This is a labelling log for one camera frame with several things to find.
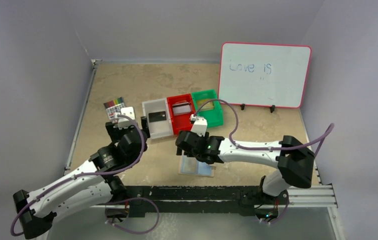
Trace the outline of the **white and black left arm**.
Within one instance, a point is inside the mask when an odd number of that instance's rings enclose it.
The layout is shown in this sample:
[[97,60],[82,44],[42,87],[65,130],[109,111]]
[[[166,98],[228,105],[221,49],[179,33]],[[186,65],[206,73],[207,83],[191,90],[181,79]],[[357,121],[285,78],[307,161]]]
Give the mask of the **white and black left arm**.
[[123,114],[107,126],[111,143],[75,170],[37,190],[22,189],[13,194],[16,216],[10,226],[12,236],[34,239],[66,215],[97,204],[127,201],[127,189],[118,173],[141,160],[147,150],[147,136],[135,119]]

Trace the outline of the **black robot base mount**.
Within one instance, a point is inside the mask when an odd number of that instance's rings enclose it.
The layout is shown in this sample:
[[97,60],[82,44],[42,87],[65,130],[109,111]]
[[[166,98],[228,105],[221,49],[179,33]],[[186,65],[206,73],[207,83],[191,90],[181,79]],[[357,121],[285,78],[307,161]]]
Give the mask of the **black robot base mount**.
[[128,186],[107,205],[128,205],[131,218],[146,213],[239,214],[275,218],[277,207],[288,202],[288,193],[266,196],[261,188],[251,186]]

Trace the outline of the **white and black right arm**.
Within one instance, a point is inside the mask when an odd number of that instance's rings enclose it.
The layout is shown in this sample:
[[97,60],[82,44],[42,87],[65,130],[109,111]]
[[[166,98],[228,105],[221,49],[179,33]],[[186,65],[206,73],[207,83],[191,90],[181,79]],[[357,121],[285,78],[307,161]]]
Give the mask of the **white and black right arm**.
[[184,130],[179,133],[175,145],[178,155],[209,165],[243,162],[275,168],[272,174],[261,179],[261,191],[272,197],[289,187],[308,189],[312,186],[315,154],[290,135],[280,141],[231,142],[222,136],[200,136]]

